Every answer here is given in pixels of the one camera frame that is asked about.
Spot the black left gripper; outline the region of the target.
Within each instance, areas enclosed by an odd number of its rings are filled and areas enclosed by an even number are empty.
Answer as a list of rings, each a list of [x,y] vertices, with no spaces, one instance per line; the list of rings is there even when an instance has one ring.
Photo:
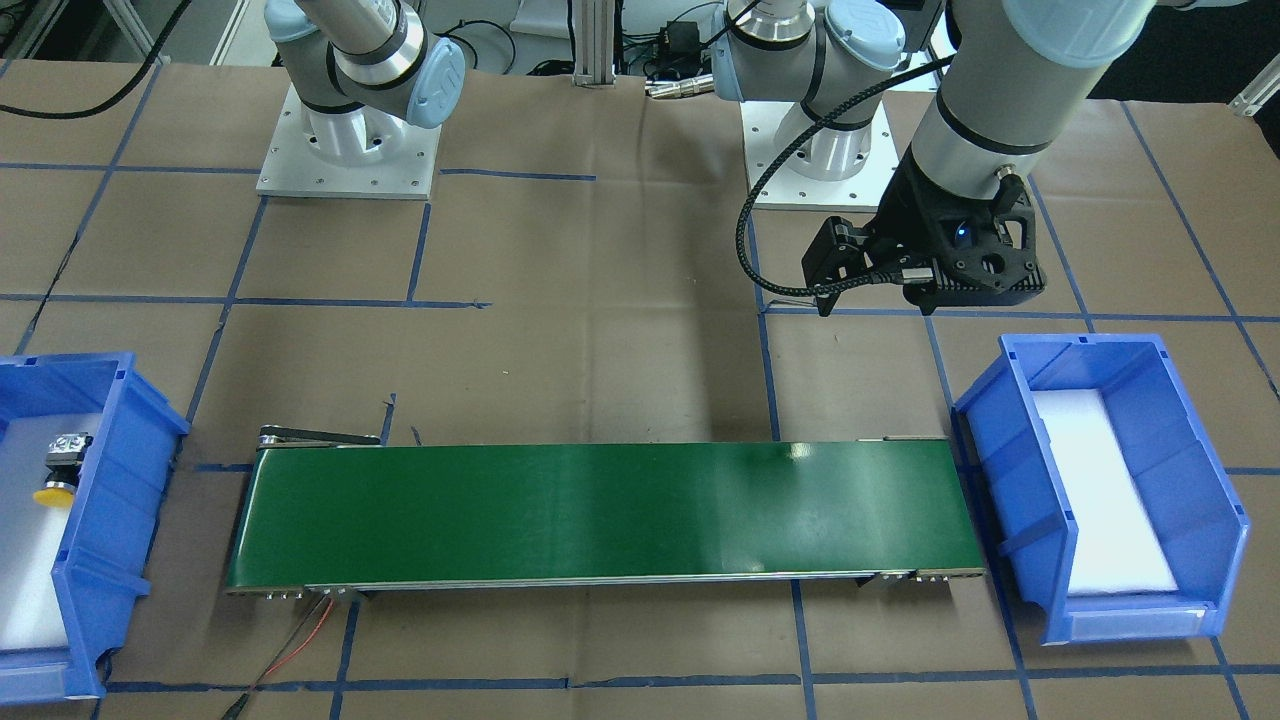
[[[989,199],[965,199],[937,186],[906,155],[876,217],[856,227],[828,217],[803,256],[804,281],[820,286],[815,305],[828,316],[844,281],[902,286],[924,315],[937,307],[1012,306],[1044,291],[1036,256],[1036,214],[1027,183],[1009,170]]]

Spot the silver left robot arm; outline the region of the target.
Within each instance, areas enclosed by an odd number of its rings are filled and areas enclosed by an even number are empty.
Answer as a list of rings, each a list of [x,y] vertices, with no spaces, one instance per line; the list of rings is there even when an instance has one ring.
[[[1039,295],[1036,214],[1027,177],[1092,88],[1139,36],[1151,1],[961,1],[957,50],[901,70],[901,20],[877,1],[727,1],[710,51],[716,94],[791,102],[782,145],[751,183],[733,231],[759,288],[812,299],[828,316],[844,292],[899,284],[929,315],[1001,307]],[[873,218],[827,218],[803,255],[803,283],[755,269],[746,229],[771,178],[813,156],[824,131],[863,136],[883,94],[941,73],[934,99]]]

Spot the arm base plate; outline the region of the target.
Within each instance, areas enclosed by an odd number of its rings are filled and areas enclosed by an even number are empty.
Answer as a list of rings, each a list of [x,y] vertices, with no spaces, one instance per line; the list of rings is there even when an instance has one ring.
[[[801,131],[810,118],[796,102],[744,102],[742,140],[748,184]],[[756,205],[774,210],[870,213],[899,161],[884,109],[860,129],[820,129],[769,179]]]
[[[289,87],[256,190],[270,197],[428,201],[440,133],[372,108],[320,113]]]

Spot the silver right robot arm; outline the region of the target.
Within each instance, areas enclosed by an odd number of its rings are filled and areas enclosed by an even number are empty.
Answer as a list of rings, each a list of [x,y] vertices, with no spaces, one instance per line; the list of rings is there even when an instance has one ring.
[[[264,10],[300,100],[300,137],[338,167],[380,161],[408,127],[435,129],[465,86],[460,46],[407,1],[269,1]]]

